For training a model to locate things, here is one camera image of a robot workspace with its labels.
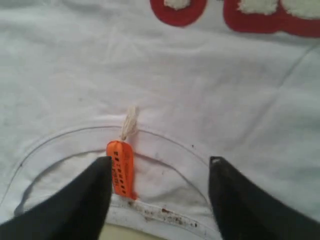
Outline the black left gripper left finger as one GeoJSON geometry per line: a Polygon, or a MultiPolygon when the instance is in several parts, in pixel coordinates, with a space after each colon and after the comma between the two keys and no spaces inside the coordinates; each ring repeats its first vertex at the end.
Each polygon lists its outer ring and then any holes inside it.
{"type": "Polygon", "coordinates": [[[2,240],[97,240],[112,195],[112,159],[97,158],[72,182],[1,224],[2,240]]]}

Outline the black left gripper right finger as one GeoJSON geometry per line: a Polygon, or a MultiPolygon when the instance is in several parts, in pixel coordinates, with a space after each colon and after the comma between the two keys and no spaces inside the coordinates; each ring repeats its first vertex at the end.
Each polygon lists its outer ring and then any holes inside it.
{"type": "Polygon", "coordinates": [[[320,223],[263,191],[221,156],[209,159],[208,196],[224,240],[318,240],[320,223]]]}

